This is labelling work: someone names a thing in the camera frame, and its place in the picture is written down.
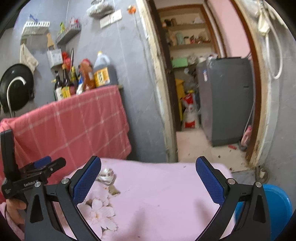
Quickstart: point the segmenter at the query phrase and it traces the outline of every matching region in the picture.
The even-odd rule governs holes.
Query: blue bucket
[[[271,221],[271,241],[281,233],[290,220],[293,210],[288,195],[279,187],[264,184],[267,198],[270,221]],[[239,202],[235,209],[235,219],[238,221],[244,202]]]

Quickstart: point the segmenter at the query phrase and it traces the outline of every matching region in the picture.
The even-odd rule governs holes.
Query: yellow label
[[[70,88],[68,86],[64,87],[62,89],[62,94],[63,94],[63,98],[68,98],[68,97],[71,97],[71,94],[70,94]]]
[[[100,87],[103,85],[107,85],[110,83],[108,68],[100,69],[99,71],[95,72],[94,80],[96,83],[96,87]]]

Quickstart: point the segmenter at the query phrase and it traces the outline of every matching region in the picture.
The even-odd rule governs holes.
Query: red and white bag
[[[199,128],[200,124],[194,93],[190,93],[183,98],[183,105],[186,109],[183,114],[182,130]]]

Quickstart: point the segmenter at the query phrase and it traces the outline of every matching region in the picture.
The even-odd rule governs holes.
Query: blue gripper pad
[[[77,184],[74,186],[72,201],[75,206],[85,200],[86,195],[88,194],[91,186],[93,185],[99,172],[101,171],[101,165],[101,159],[96,157],[85,170]]]
[[[197,158],[195,167],[197,174],[200,176],[200,179],[202,180],[213,202],[221,206],[224,203],[225,197],[224,189],[220,182],[201,157]]]
[[[52,159],[50,156],[46,156],[38,161],[35,161],[34,162],[34,167],[35,168],[41,168],[41,167],[44,167],[46,166],[47,164],[51,163],[52,162]]]

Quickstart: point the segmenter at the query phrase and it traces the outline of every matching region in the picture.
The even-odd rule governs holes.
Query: black frying pan
[[[9,112],[7,104],[7,88],[15,77],[23,77],[26,84],[18,80],[15,81],[9,91],[9,99],[12,111],[23,108],[30,99],[34,98],[34,79],[33,74],[28,66],[24,64],[15,64],[9,67],[3,74],[0,81],[0,102],[4,113]]]

